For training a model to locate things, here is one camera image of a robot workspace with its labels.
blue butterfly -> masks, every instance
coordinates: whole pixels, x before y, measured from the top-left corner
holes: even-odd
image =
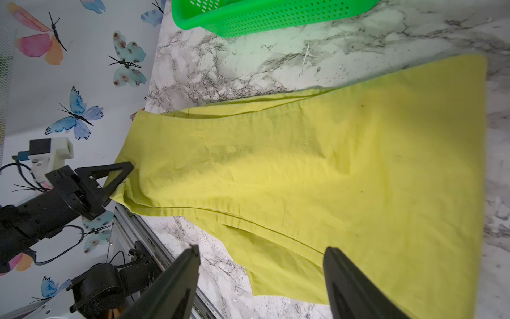
[[[103,108],[100,108],[96,105],[87,109],[87,104],[83,103],[80,91],[77,91],[74,87],[72,87],[71,94],[69,96],[69,106],[71,108],[71,112],[69,112],[69,110],[67,110],[62,104],[60,105],[64,108],[64,110],[59,111],[69,113],[71,116],[60,119],[48,126],[44,132],[45,134],[59,133],[64,130],[67,133],[67,131],[74,128],[74,136],[76,139],[88,139],[90,136],[90,130],[85,125],[85,123],[94,126],[89,121],[103,117]]]
[[[70,284],[71,284],[71,280],[67,279],[59,287],[59,284],[58,283],[56,284],[55,281],[53,281],[51,279],[51,277],[44,276],[44,278],[42,279],[42,283],[41,283],[41,294],[42,294],[43,298],[54,297],[60,291],[67,288]]]
[[[139,47],[136,42],[126,44],[126,38],[120,31],[115,31],[113,33],[113,46],[120,60],[109,56],[116,61],[109,65],[117,63],[122,64],[115,70],[113,84],[115,84],[116,87],[121,87],[129,83],[131,86],[135,87],[140,85],[140,83],[145,83],[147,79],[143,73],[133,69],[133,67],[141,68],[141,66],[136,63],[142,62],[145,59],[146,54],[143,49]]]
[[[157,9],[150,10],[145,12],[140,16],[143,22],[150,23],[153,27],[156,27],[158,24],[161,24],[163,20],[163,13],[165,13],[166,0],[161,0],[161,6],[158,4],[158,0],[153,4],[157,7]]]
[[[101,13],[101,10],[106,11],[105,5],[101,0],[80,0],[82,5],[95,13]]]

white marble surface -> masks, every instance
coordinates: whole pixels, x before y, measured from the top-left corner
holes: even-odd
[[[510,2],[382,0],[368,13],[222,39],[180,30],[166,7],[146,110],[336,87],[459,53],[487,56],[486,226],[477,318],[510,318]],[[224,318],[330,318],[327,306],[253,297],[224,246],[181,217],[146,221],[169,250],[200,245],[200,288]]]

green plastic basket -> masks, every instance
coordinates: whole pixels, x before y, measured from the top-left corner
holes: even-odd
[[[379,0],[172,0],[184,30],[202,27],[232,38],[267,30],[357,16]]]

fabric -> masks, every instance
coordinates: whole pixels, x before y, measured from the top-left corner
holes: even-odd
[[[411,318],[472,318],[485,76],[484,57],[464,55],[339,89],[139,111],[117,158],[135,168],[112,199],[222,240],[254,295],[327,303],[332,246]]]

black cable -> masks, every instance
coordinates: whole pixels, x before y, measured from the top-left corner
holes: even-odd
[[[127,266],[131,266],[131,265],[134,265],[136,263],[140,263],[143,261],[143,252],[142,251],[135,249],[135,248],[131,248],[129,250],[129,253],[135,258],[135,260],[125,263],[124,265],[115,266],[115,267],[117,267],[117,269],[125,268]]]
[[[115,257],[117,257],[117,255],[119,253],[122,253],[122,259],[124,260],[124,264],[126,263],[126,256],[124,255],[124,252],[122,250],[119,250],[115,255],[113,255],[112,259],[110,260],[109,263],[112,263],[113,259],[115,259]]]
[[[45,192],[45,191],[47,191],[47,189],[45,189],[45,188],[44,188],[44,187],[42,187],[42,186],[41,186],[41,188],[35,187],[34,185],[32,185],[32,183],[30,183],[30,182],[29,182],[29,181],[25,178],[25,176],[23,175],[23,172],[21,171],[21,166],[23,166],[23,167],[27,168],[27,169],[29,170],[30,174],[32,175],[32,177],[33,177],[33,178],[34,178],[34,180],[35,180],[34,173],[32,172],[32,169],[31,169],[30,167],[28,167],[28,166],[27,166],[27,165],[25,165],[25,164],[20,163],[18,160],[16,160],[16,162],[15,162],[15,163],[10,163],[10,164],[7,164],[7,165],[4,165],[4,166],[0,167],[0,171],[2,171],[4,168],[7,168],[7,167],[9,167],[9,166],[13,166],[13,165],[16,165],[16,166],[17,166],[17,168],[18,168],[18,173],[19,173],[19,174],[21,175],[21,177],[25,180],[25,182],[26,182],[27,184],[29,184],[29,185],[30,185],[30,187],[32,187],[32,188],[36,188],[36,189],[37,189],[38,191],[40,191],[40,192]]]
[[[75,225],[65,225],[64,227],[74,227],[74,228],[78,228],[82,231],[82,237],[80,238],[80,240],[74,244],[73,246],[69,247],[68,249],[66,249],[62,254],[58,255],[57,257],[53,257],[52,259],[48,259],[46,261],[41,261],[41,262],[38,262],[36,261],[36,252],[33,251],[33,250],[28,250],[28,251],[24,251],[25,254],[29,255],[30,257],[32,257],[32,259],[34,260],[34,264],[36,264],[37,266],[42,266],[42,265],[46,265],[47,263],[50,263],[52,261],[54,261],[55,259],[59,258],[60,256],[64,255],[65,253],[67,253],[68,251],[70,251],[71,249],[73,249],[74,247],[78,246],[80,244],[80,242],[83,241],[83,238],[85,237],[85,231],[83,230],[83,228],[81,228],[80,226],[75,226]]]
[[[122,253],[122,260],[124,261],[124,264],[126,264],[126,256],[122,250],[119,250],[115,255],[113,255],[113,257],[112,257],[112,259],[110,259],[109,263],[112,263],[112,261],[115,259],[115,257],[117,257],[117,255],[119,253]],[[133,300],[133,302],[136,302],[135,298],[133,298],[133,295],[130,295],[129,297],[131,297],[131,300]]]

